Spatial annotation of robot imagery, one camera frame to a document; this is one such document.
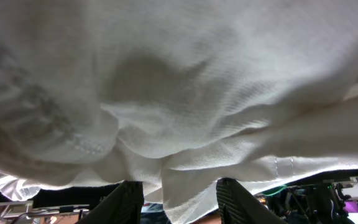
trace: black object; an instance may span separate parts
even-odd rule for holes
[[[222,224],[285,223],[233,179],[218,180],[216,196]]]
[[[266,203],[269,205],[269,208],[273,210],[274,213],[279,217],[283,217],[287,213],[287,210],[282,203],[282,194],[280,193],[266,197]]]
[[[165,212],[150,212],[140,214],[141,224],[171,224]]]
[[[70,187],[63,190],[41,190],[31,199],[33,201],[32,208],[89,205],[89,209],[92,210],[118,186],[119,184],[104,187]]]
[[[358,177],[358,169],[322,172],[304,179],[296,180],[287,184],[287,186],[294,187],[316,184],[330,184],[335,182],[348,182],[350,181],[350,177]]]
[[[317,184],[304,188],[302,195],[307,201],[307,206],[304,209],[307,210],[306,215],[310,223],[353,223],[347,218],[348,213],[344,210],[345,201],[348,200],[350,196],[342,194],[341,184],[337,184],[336,186],[337,193],[332,184]]]
[[[50,209],[50,210],[46,210],[46,211],[41,211],[41,212],[26,212],[23,213],[22,215],[19,215],[18,217],[16,217],[15,219],[13,219],[13,221],[11,222],[11,224],[15,224],[17,223],[19,220],[23,219],[26,216],[32,217],[32,215],[36,216],[36,215],[42,215],[44,213],[47,212],[52,212],[52,211],[58,211],[58,209]]]
[[[77,224],[139,224],[143,203],[142,183],[124,181]]]
[[[83,211],[80,210],[80,213],[78,214],[78,221],[82,219],[82,213],[83,213]]]
[[[300,215],[296,212],[292,212],[284,220],[289,224],[310,224],[304,215]]]

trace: white fabric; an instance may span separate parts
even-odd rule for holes
[[[0,172],[187,223],[220,177],[357,169],[357,82],[355,0],[0,1]]]
[[[40,187],[29,184],[28,180],[21,180],[12,176],[0,177],[0,192],[15,201],[25,201],[37,195]]]

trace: cable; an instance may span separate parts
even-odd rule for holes
[[[280,193],[281,191],[283,191],[284,189],[286,189],[287,186],[286,185],[283,185],[281,187],[275,187],[273,189],[270,189],[270,190],[266,190],[264,192],[262,192],[262,195],[266,196],[266,197],[269,197],[269,196],[273,196],[275,194],[278,194]]]
[[[332,207],[332,209],[331,209],[331,218],[334,220],[334,202],[332,200],[330,200],[330,201],[331,201],[331,207]]]
[[[26,212],[26,213],[23,213],[22,215],[19,215],[15,219],[13,219],[11,224],[17,223],[19,220],[21,220],[23,217],[25,217],[27,215],[39,215],[39,214],[43,214],[43,213],[46,213],[46,212],[54,212],[54,211],[59,211],[59,209],[50,209],[50,210],[45,210],[45,211],[41,211],[41,212]]]
[[[290,194],[292,195],[292,197],[294,198],[296,204],[298,205],[299,209],[302,211],[302,213],[305,215],[306,219],[308,220],[308,223],[310,224],[310,220],[308,217],[308,214],[305,212],[305,210],[303,209],[301,203],[299,203],[298,199],[296,199],[296,195],[295,193],[292,191],[292,189],[288,189],[288,191],[290,192]]]
[[[66,216],[61,217],[57,222],[55,222],[54,224],[60,223],[61,220],[63,220],[64,218],[66,218]]]
[[[4,217],[12,210],[12,208],[9,208],[9,205],[6,205],[3,210],[0,212],[0,221],[4,220]]]
[[[82,209],[80,210],[80,214],[78,214],[78,221],[82,218],[82,213],[83,213],[83,211],[82,211]]]

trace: textured fabric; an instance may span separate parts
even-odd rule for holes
[[[355,0],[0,1],[0,173],[187,223],[220,177],[358,168],[356,83]]]
[[[40,191],[38,184],[30,184],[28,180],[20,180],[12,176],[0,177],[0,192],[15,201],[28,200]]]

